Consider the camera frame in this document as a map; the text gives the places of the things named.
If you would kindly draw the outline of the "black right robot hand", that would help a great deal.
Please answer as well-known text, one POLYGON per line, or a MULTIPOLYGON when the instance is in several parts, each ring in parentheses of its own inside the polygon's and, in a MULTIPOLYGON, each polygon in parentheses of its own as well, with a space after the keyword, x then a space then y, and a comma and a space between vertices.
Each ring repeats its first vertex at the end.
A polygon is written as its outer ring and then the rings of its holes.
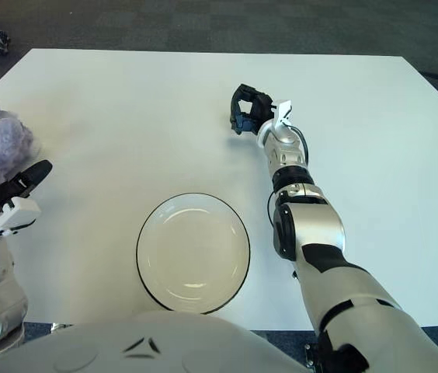
POLYGON ((268 120, 274 118, 272 107, 273 100, 270 96, 249 85, 241 84, 235 90, 231 98, 231 129, 237 135, 243 132, 250 132, 257 135, 261 126, 268 120), (239 105, 241 101, 252 104, 249 112, 242 111, 239 105))

